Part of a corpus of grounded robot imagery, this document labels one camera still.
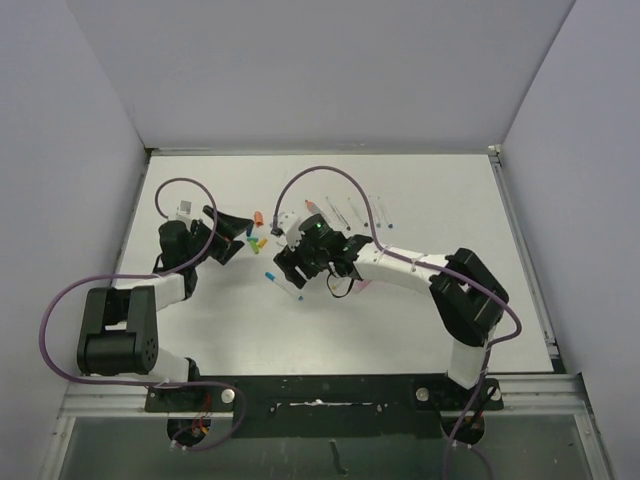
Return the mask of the orange highlighter cap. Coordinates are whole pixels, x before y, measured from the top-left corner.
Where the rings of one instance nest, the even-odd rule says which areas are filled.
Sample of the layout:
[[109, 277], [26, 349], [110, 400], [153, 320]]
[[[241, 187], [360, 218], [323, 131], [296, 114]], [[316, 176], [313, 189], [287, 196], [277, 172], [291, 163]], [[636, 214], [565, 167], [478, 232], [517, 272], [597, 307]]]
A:
[[260, 211], [256, 211], [254, 213], [254, 224], [257, 227], [262, 227], [264, 225], [264, 217]]

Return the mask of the dark blue pen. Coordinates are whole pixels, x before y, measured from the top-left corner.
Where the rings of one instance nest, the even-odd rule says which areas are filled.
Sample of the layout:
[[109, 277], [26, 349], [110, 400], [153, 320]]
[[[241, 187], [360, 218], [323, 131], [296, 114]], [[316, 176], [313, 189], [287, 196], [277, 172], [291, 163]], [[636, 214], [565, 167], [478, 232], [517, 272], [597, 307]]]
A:
[[334, 203], [331, 201], [331, 199], [328, 196], [325, 196], [325, 199], [326, 199], [327, 204], [329, 205], [329, 208], [331, 209], [331, 211], [335, 215], [336, 219], [343, 225], [343, 227], [346, 229], [346, 231], [350, 232], [351, 231], [351, 226], [346, 221], [344, 216], [340, 213], [340, 211], [337, 209], [337, 207], [334, 205]]

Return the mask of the orange highlighter body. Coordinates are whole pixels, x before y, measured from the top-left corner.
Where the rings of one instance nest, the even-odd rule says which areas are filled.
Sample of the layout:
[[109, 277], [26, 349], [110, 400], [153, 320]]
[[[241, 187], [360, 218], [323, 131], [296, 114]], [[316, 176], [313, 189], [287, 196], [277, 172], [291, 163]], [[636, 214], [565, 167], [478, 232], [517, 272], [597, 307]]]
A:
[[307, 210], [312, 214], [321, 214], [321, 210], [319, 209], [319, 207], [312, 201], [310, 200], [306, 200], [305, 201], [305, 205], [307, 207]]

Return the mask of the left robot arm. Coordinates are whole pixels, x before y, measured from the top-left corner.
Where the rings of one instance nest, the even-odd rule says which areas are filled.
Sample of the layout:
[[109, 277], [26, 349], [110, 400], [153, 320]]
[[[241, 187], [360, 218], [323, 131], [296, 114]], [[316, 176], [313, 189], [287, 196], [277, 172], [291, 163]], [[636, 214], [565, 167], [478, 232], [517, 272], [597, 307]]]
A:
[[244, 246], [239, 237], [254, 226], [210, 206], [203, 213], [213, 226], [180, 209], [159, 227], [160, 253], [149, 279], [89, 290], [76, 354], [82, 374], [171, 383], [167, 396], [177, 408], [200, 405], [204, 387], [194, 379], [196, 364], [160, 347], [157, 313], [189, 299], [197, 266], [207, 259], [226, 265]]

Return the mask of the dark green pen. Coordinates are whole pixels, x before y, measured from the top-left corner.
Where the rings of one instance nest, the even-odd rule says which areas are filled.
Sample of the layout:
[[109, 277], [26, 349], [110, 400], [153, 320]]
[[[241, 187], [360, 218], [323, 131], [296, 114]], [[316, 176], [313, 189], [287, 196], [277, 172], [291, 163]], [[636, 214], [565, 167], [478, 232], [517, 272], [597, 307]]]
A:
[[369, 222], [368, 222], [367, 218], [361, 214], [360, 209], [357, 207], [357, 205], [356, 205], [356, 203], [355, 203], [355, 201], [354, 201], [354, 199], [352, 197], [348, 198], [348, 203], [349, 203], [349, 206], [350, 206], [354, 216], [358, 220], [358, 222], [362, 225], [363, 228], [368, 228], [369, 227]]

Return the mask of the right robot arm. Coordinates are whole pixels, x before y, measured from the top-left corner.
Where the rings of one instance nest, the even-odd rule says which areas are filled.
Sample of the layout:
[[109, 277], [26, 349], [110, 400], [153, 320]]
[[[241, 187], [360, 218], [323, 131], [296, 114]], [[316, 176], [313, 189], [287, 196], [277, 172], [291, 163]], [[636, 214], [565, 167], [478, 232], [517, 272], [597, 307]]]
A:
[[433, 255], [379, 247], [367, 235], [346, 237], [320, 214], [303, 219], [281, 213], [272, 234], [285, 240], [274, 263], [299, 289], [326, 272], [351, 284], [378, 281], [430, 296], [453, 338], [446, 399], [459, 409], [478, 401], [488, 346], [504, 312], [496, 301], [509, 297], [474, 252], [460, 248]]

